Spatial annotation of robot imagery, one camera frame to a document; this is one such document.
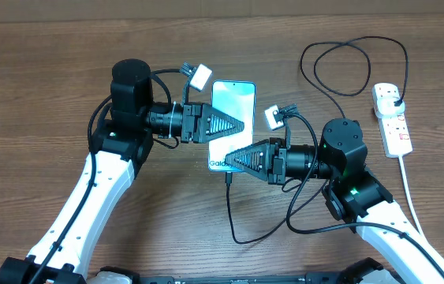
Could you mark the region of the Galaxy S24+ smartphone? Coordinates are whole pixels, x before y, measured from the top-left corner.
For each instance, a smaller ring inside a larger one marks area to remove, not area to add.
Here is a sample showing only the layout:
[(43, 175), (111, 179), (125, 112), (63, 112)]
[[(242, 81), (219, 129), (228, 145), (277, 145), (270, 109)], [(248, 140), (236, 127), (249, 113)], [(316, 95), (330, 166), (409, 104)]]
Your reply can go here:
[(208, 118), (208, 169), (238, 172), (226, 161), (226, 155), (249, 146), (253, 138), (256, 85), (249, 81), (217, 80), (212, 84)]

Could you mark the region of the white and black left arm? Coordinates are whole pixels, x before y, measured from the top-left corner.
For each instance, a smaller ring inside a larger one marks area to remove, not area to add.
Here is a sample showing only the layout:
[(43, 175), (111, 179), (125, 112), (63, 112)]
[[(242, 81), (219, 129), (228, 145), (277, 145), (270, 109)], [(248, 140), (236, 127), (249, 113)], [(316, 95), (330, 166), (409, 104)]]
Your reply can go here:
[(135, 181), (154, 143), (205, 144), (240, 133), (244, 123), (208, 103), (157, 103), (159, 71), (140, 59), (112, 68), (110, 95), (88, 123), (84, 169), (58, 217), (23, 259), (8, 257), (0, 283), (85, 283), (91, 257), (116, 204)]

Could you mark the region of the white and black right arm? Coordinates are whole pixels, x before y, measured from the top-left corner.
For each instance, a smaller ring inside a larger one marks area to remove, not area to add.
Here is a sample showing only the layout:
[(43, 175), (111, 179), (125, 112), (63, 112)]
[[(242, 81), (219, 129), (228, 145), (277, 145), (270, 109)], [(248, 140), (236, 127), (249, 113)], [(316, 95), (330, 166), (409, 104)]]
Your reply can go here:
[(418, 233), (398, 202), (365, 163), (368, 149), (358, 122), (327, 122), (312, 146), (269, 138), (229, 153), (226, 163), (270, 185), (286, 178), (325, 179), (326, 206), (338, 221), (376, 249), (406, 283), (444, 283), (444, 258)]

